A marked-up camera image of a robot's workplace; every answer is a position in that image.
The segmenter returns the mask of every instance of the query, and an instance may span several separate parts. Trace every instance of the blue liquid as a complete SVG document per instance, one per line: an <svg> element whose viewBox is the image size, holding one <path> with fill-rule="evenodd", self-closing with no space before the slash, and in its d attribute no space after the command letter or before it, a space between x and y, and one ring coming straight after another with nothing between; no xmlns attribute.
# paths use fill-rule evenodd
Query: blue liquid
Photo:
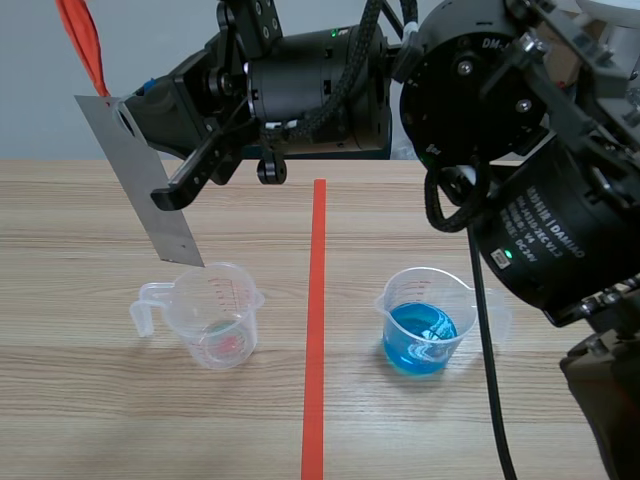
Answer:
<svg viewBox="0 0 640 480"><path fill-rule="evenodd" d="M426 303L406 303L391 311L391 316L402 328L425 340L448 340L458 336L453 321L439 308ZM443 348L425 346L400 330L388 332L383 340L389 360L401 370L414 375L436 372L447 364L449 356L440 362L420 358L422 355L441 357Z"/></svg>

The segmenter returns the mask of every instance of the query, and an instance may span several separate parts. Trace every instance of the measuring cup with blue liquid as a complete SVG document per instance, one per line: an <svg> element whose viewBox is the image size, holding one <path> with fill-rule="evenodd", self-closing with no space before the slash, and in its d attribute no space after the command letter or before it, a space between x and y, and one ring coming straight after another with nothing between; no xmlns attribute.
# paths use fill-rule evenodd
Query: measuring cup with blue liquid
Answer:
<svg viewBox="0 0 640 480"><path fill-rule="evenodd" d="M410 374L441 370L475 325L475 303L474 290L444 270L417 267L394 275L375 303L385 317L387 357Z"/></svg>

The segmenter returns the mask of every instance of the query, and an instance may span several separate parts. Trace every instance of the screw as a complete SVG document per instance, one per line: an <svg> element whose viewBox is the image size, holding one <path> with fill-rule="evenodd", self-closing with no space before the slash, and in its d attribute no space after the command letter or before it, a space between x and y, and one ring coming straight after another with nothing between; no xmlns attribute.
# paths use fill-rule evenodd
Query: screw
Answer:
<svg viewBox="0 0 640 480"><path fill-rule="evenodd" d="M533 106L533 103L531 103L531 100L529 100L528 98L525 98L524 100L520 100L518 101L518 103L516 103L516 112L527 113L531 110L532 106Z"/></svg>
<svg viewBox="0 0 640 480"><path fill-rule="evenodd" d="M533 54L536 58L542 58L549 52L547 44L531 33L525 33L520 38L520 45L522 46L522 50L526 53Z"/></svg>
<svg viewBox="0 0 640 480"><path fill-rule="evenodd" d="M458 40L458 46L460 48L469 48L471 46L471 40L469 40L469 37L462 37Z"/></svg>
<svg viewBox="0 0 640 480"><path fill-rule="evenodd" d="M471 75L471 72L473 72L473 63L469 60L465 60L458 64L458 75L466 77Z"/></svg>
<svg viewBox="0 0 640 480"><path fill-rule="evenodd" d="M231 75L223 73L220 77L220 87L222 87L222 93L225 95L231 95L233 90L233 82L231 81Z"/></svg>
<svg viewBox="0 0 640 480"><path fill-rule="evenodd" d="M596 310L598 310L599 306L600 303L598 302L598 300L593 297L589 297L582 303L582 305L580 305L580 310L582 310L582 313L584 313L587 317L590 317L596 312Z"/></svg>

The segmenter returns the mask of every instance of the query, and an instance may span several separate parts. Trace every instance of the red tape line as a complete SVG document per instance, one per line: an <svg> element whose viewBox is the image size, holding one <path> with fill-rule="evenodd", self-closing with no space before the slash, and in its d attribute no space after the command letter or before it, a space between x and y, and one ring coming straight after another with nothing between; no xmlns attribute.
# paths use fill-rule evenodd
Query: red tape line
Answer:
<svg viewBox="0 0 640 480"><path fill-rule="evenodd" d="M302 480L324 475L324 285L326 256L327 181L317 179L313 189L311 267L307 312L307 361L302 424Z"/></svg>

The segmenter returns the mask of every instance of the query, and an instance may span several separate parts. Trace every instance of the wood grain surface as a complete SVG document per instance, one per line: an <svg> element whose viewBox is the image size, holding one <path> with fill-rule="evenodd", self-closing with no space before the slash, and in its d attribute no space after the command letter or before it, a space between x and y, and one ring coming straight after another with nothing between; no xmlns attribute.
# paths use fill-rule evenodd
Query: wood grain surface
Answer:
<svg viewBox="0 0 640 480"><path fill-rule="evenodd" d="M230 185L206 188L186 210L205 263L243 265L267 298L256 352L212 372L160 321L137 337L140 285L188 267L157 259L106 162L0 161L0 478L300 478L318 177L329 186L325 478L501 478L477 331L426 381L380 351L372 303L391 275L423 265L471 283L465 235L426 222L423 175L411 162L298 161L286 185L261 186L245 162ZM587 327L557 330L507 303L496 361L519 478L606 478L557 366Z"/></svg>

